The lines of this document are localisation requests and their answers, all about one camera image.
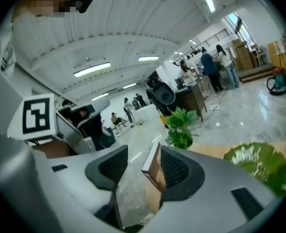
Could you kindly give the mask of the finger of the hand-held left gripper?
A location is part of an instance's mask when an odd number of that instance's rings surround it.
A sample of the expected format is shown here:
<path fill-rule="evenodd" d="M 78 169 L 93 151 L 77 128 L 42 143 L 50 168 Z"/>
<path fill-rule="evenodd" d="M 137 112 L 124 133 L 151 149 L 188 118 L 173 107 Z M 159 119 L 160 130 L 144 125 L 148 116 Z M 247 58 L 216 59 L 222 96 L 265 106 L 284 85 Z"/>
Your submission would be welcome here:
<path fill-rule="evenodd" d="M 110 105 L 109 99 L 98 99 L 94 101 L 87 101 L 79 106 L 74 106 L 70 109 L 71 113 L 76 113 L 82 117 L 96 117 Z"/>
<path fill-rule="evenodd" d="M 102 134 L 102 124 L 101 117 L 88 117 L 77 125 L 78 130 L 81 131 L 83 135 L 101 135 Z"/>

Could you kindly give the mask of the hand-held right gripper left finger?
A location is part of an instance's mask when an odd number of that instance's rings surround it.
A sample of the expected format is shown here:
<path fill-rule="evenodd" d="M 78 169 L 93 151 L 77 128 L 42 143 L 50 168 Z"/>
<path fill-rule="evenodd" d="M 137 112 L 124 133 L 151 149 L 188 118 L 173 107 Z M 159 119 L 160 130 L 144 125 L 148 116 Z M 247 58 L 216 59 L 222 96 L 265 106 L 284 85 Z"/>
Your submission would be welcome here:
<path fill-rule="evenodd" d="M 67 191 L 91 214 L 122 229 L 116 191 L 127 166 L 128 146 L 48 160 Z"/>

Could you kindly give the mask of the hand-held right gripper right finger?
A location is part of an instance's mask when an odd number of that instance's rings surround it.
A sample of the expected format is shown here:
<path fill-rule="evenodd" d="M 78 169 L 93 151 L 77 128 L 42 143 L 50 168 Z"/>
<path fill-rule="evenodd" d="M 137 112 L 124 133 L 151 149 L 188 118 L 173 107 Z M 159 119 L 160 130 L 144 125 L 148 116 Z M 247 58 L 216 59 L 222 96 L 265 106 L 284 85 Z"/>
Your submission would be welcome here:
<path fill-rule="evenodd" d="M 165 188 L 159 210 L 140 233 L 256 233 L 280 199 L 226 160 L 158 146 Z"/>

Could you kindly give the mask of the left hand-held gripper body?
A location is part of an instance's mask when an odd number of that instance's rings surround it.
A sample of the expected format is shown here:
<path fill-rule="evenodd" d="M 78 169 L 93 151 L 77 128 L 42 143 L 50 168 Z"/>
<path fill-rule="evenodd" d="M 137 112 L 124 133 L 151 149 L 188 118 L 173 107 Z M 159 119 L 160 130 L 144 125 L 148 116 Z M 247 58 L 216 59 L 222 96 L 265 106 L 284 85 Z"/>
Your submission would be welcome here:
<path fill-rule="evenodd" d="M 7 130 L 9 138 L 34 142 L 57 139 L 66 143 L 77 154 L 95 152 L 90 137 L 74 127 L 54 108 L 54 94 L 41 94 L 23 98 Z"/>

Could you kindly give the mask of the green leaf-shaped plate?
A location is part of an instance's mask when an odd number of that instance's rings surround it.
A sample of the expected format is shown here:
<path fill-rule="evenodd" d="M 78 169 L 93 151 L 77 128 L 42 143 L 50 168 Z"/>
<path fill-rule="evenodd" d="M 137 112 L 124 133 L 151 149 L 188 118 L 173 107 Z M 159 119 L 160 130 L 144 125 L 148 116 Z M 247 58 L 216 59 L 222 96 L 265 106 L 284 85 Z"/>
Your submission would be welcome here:
<path fill-rule="evenodd" d="M 266 143 L 242 144 L 231 148 L 224 160 L 239 166 L 269 187 L 276 196 L 286 193 L 286 159 L 272 145 Z"/>

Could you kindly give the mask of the black moulded seat shell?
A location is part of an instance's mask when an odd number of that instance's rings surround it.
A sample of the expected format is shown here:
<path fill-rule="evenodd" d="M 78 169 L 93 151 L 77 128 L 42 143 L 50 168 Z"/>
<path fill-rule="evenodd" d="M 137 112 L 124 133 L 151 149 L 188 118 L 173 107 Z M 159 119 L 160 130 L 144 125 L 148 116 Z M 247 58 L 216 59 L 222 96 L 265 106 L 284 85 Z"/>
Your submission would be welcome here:
<path fill-rule="evenodd" d="M 169 85 L 158 78 L 147 80 L 147 97 L 156 109 L 165 117 L 176 110 L 176 96 Z"/>

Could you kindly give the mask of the potted green plant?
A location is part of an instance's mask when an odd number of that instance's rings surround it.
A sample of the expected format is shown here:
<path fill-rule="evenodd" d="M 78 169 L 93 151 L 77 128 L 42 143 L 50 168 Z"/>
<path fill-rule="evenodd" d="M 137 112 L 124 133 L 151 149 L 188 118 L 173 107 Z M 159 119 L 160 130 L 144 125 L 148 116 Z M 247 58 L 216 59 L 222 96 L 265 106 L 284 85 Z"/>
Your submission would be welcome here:
<path fill-rule="evenodd" d="M 168 125 L 166 143 L 175 148 L 188 149 L 193 143 L 189 127 L 195 124 L 196 121 L 196 111 L 187 111 L 184 108 L 176 107 L 175 111 L 166 117 Z"/>

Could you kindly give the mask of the brown book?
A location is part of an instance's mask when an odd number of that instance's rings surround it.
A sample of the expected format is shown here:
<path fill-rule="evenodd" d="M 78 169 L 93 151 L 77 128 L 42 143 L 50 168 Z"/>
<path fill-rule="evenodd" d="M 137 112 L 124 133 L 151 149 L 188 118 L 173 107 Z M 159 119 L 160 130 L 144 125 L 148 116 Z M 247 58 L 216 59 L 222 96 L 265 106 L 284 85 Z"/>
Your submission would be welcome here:
<path fill-rule="evenodd" d="M 161 169 L 161 144 L 157 141 L 153 144 L 146 160 L 141 168 L 147 179 L 161 192 L 166 190 L 166 182 Z"/>

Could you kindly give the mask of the person's white printed t-shirt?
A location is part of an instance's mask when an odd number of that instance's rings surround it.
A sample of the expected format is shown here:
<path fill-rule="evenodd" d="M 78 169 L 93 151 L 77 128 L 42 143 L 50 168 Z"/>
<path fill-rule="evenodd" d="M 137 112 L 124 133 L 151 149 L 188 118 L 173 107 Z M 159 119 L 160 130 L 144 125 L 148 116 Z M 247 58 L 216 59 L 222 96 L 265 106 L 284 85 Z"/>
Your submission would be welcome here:
<path fill-rule="evenodd" d="M 16 55 L 12 43 L 14 22 L 23 14 L 29 13 L 27 8 L 11 8 L 0 23 L 0 72 L 10 83 L 15 70 Z"/>

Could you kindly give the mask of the low wooden stage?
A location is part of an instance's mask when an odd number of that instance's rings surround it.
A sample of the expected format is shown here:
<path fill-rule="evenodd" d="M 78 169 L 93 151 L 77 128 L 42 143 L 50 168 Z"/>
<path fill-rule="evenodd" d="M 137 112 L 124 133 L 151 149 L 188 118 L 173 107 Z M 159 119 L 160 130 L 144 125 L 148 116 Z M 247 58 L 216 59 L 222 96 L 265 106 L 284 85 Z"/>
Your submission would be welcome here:
<path fill-rule="evenodd" d="M 256 67 L 246 70 L 239 74 L 239 79 L 242 83 L 249 83 L 262 78 L 269 78 L 273 76 L 274 67 Z"/>

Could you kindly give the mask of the green canister vacuum cleaner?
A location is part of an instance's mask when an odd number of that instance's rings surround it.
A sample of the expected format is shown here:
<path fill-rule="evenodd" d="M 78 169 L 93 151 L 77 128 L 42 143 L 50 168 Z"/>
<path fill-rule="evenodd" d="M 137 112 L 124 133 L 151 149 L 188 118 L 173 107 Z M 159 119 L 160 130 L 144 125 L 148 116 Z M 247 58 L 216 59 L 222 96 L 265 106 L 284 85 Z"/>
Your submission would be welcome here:
<path fill-rule="evenodd" d="M 286 73 L 283 68 L 275 68 L 273 76 L 269 77 L 266 86 L 271 95 L 279 96 L 286 93 Z"/>

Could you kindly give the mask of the black mezzanine railing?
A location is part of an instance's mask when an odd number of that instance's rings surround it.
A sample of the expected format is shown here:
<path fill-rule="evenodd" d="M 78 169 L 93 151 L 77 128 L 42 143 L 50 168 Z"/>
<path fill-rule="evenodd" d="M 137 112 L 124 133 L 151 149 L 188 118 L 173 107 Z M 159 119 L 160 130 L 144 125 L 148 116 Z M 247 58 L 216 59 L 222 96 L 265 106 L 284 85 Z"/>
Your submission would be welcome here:
<path fill-rule="evenodd" d="M 196 46 L 196 48 L 208 48 L 214 44 L 216 44 L 217 42 L 224 40 L 228 37 L 230 37 L 231 35 L 227 32 L 226 29 L 223 29 L 222 31 L 214 34 L 213 36 L 211 36 L 210 38 L 204 40 L 203 42 L 201 42 L 200 44 L 198 44 Z"/>

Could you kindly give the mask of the stack of cardboard boxes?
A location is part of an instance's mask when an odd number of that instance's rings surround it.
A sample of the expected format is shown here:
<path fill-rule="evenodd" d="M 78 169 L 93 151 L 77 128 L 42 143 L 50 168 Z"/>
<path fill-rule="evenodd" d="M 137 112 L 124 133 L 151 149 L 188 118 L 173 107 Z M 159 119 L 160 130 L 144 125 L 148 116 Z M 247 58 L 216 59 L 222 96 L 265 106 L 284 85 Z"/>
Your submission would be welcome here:
<path fill-rule="evenodd" d="M 239 39 L 232 41 L 232 49 L 236 58 L 239 60 L 242 69 L 252 69 L 253 63 L 250 56 L 250 51 L 247 48 L 246 41 L 240 41 Z"/>

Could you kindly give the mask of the wooden easel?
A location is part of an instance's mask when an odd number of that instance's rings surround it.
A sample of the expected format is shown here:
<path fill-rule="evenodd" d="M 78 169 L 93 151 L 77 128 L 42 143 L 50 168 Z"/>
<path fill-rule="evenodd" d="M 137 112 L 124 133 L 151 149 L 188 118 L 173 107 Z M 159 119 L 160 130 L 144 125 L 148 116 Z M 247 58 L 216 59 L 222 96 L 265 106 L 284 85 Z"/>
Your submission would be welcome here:
<path fill-rule="evenodd" d="M 275 42 L 275 66 L 286 69 L 286 51 L 281 40 Z"/>

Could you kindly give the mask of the tall glass window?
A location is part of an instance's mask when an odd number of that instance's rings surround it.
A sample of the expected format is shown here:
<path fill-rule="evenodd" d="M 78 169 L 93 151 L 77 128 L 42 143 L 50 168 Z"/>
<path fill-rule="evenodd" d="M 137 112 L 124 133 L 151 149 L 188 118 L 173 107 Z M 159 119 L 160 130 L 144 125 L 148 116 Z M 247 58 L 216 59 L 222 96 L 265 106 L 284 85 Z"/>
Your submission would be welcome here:
<path fill-rule="evenodd" d="M 234 30 L 238 38 L 248 43 L 249 33 L 242 19 L 238 16 L 238 14 L 236 12 L 230 13 L 229 15 L 226 16 L 226 20 L 231 26 L 231 28 Z"/>

